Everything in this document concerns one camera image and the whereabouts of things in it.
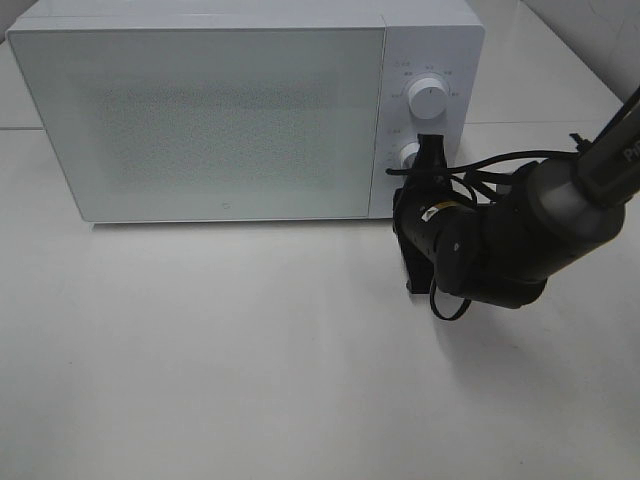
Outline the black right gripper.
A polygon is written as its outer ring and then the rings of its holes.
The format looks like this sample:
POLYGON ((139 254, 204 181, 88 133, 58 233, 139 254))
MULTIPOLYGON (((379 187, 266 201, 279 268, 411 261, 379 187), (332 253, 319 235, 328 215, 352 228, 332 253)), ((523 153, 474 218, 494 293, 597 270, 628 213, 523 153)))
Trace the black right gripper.
MULTIPOLYGON (((419 134, 414 159, 417 170, 446 168, 444 136, 419 134)), ((393 231, 396 234, 407 273, 407 290, 427 294, 436 272, 437 242, 446 221, 436 216, 444 210, 474 210, 475 191, 453 174, 413 172, 393 198, 393 231)))

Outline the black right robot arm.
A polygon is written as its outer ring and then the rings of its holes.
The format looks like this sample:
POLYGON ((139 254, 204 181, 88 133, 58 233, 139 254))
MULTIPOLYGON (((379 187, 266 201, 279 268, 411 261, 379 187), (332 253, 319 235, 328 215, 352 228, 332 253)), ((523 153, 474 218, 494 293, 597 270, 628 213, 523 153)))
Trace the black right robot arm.
POLYGON ((517 309, 548 279, 614 239, 639 190, 639 98, 571 151, 524 150, 451 167, 440 135, 422 135, 397 171, 393 230, 408 291, 517 309))

